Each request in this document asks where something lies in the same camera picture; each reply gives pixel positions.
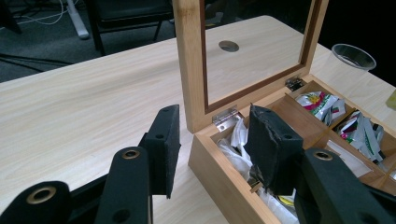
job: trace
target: metal hinge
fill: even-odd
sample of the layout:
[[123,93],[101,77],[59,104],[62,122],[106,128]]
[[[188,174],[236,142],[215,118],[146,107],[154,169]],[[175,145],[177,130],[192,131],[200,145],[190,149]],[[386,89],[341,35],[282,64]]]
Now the metal hinge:
[[291,77],[290,79],[286,80],[285,85],[291,91],[297,91],[298,89],[304,86],[304,82],[299,77]]
[[242,114],[236,110],[236,106],[228,108],[216,116],[213,116],[212,122],[223,132],[228,128],[235,126],[236,122],[242,118]]

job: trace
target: open lid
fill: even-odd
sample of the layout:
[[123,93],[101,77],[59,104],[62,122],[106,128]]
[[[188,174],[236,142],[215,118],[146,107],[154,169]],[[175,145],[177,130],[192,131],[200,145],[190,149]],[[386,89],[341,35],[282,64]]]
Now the open lid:
[[[227,1],[229,4],[237,2],[238,6],[244,3]],[[328,0],[284,1],[287,3],[272,1],[268,6],[251,6],[283,5],[289,8],[280,10],[283,16],[277,16],[275,10],[265,9],[267,13],[263,15],[237,18],[237,22],[213,29],[207,29],[205,8],[208,5],[205,0],[173,1],[190,132],[196,133],[207,127],[214,116],[228,108],[246,107],[284,87],[291,77],[309,73]],[[299,15],[303,24],[290,23]]]

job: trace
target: wooden table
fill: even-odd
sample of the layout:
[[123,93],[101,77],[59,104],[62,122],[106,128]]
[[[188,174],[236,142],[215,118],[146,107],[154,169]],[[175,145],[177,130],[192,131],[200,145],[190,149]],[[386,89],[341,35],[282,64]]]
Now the wooden table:
[[[385,101],[394,87],[367,73],[329,76],[318,46],[312,74],[395,134]],[[50,180],[76,189],[108,172],[113,155],[137,146],[159,109],[180,105],[180,144],[172,198],[154,196],[155,223],[227,223],[187,162],[177,43],[166,40],[0,83],[0,211],[23,190]]]

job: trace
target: office chair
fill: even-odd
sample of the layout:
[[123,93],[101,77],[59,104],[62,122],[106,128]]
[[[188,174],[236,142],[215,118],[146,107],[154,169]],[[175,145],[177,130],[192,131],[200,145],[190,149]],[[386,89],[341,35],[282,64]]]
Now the office chair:
[[170,0],[84,0],[95,48],[106,55],[101,34],[157,26],[174,18]]

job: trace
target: yellow packet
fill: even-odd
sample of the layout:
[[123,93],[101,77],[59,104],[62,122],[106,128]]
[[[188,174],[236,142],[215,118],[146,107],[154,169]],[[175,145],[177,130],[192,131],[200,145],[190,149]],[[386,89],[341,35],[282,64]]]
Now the yellow packet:
[[396,110],[396,90],[393,92],[393,94],[388,98],[386,102],[387,106],[389,108],[392,108]]

